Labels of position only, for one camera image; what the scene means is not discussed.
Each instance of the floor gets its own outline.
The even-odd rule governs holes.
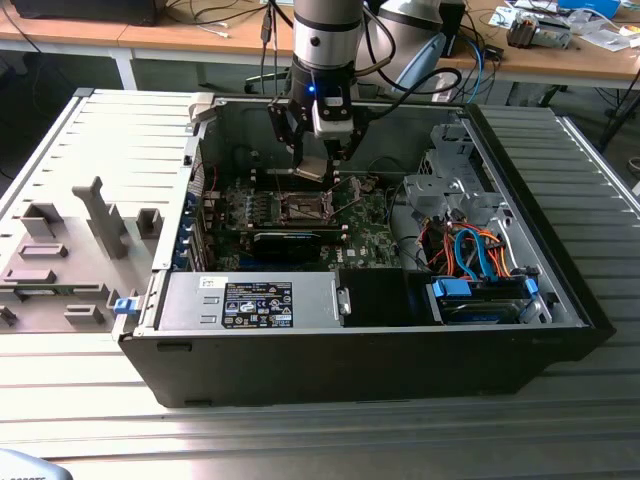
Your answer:
[[[9,69],[0,76],[0,194],[73,94],[69,83],[96,88],[121,87],[115,63],[109,59],[27,54],[24,63],[26,75],[17,75]],[[252,66],[206,65],[198,75],[195,65],[185,63],[146,60],[135,64],[141,89],[164,91],[202,90],[198,83],[203,81],[204,72],[206,81],[213,83],[219,91],[237,92],[244,85],[244,78],[255,75],[255,70]],[[510,103],[532,104],[540,93],[539,86],[520,85]],[[604,112],[611,108],[593,88],[577,87],[557,93],[551,107],[559,114],[569,115],[592,142],[600,137],[608,121]],[[605,153],[607,160],[631,187],[637,179],[627,169],[627,161],[640,155],[639,126],[640,119],[629,121]]]

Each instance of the white label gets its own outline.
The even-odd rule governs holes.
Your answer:
[[[200,277],[200,288],[224,288],[229,277]]]

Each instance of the green circuit board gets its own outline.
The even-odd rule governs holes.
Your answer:
[[[351,183],[333,192],[332,206],[336,211],[331,219],[337,233],[335,239],[322,243],[317,261],[282,265],[287,271],[329,271],[336,268],[389,268],[399,267],[394,240],[386,224],[385,190],[369,184],[367,191],[360,190],[360,200],[353,202],[354,187]],[[253,217],[249,215],[247,202],[255,191],[251,185],[237,180],[222,194],[217,209],[217,221],[210,233],[213,238],[215,270],[260,271],[273,270],[274,265],[261,265],[252,255]],[[267,211],[277,210],[267,199]]]

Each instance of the blue cable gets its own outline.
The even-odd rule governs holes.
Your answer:
[[[476,94],[478,93],[478,88],[480,87],[480,81],[482,79],[482,70],[484,69],[484,64],[482,62],[482,54],[480,53],[480,49],[478,48],[478,46],[475,43],[473,43],[471,40],[469,40],[467,37],[462,37],[462,38],[464,38],[467,41],[467,43],[473,47],[473,50],[476,52],[476,58],[478,60],[478,66],[479,66],[476,86],[473,89],[473,93],[471,94],[471,97],[469,98],[469,100],[467,100],[467,103],[471,103],[475,98]]]
[[[462,270],[464,270],[471,277],[472,280],[478,281],[478,276],[473,272],[473,270],[467,267],[464,264],[464,261],[462,260],[462,240],[464,239],[465,233],[470,233],[473,236],[474,240],[476,241],[476,246],[478,248],[478,260],[480,260],[480,268],[482,268],[482,273],[484,274],[484,276],[493,281],[497,280],[498,277],[496,276],[495,273],[493,273],[493,270],[491,269],[491,265],[487,261],[487,256],[485,255],[485,250],[484,250],[484,242],[482,241],[482,238],[480,238],[480,235],[478,235],[477,232],[474,232],[469,228],[460,230],[456,235],[456,241],[454,244],[454,253],[456,256],[456,263],[458,264],[458,266]]]

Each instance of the motherboard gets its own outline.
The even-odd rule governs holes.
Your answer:
[[[275,174],[231,179],[205,202],[210,264],[218,271],[398,267],[388,193],[372,176],[329,185]]]

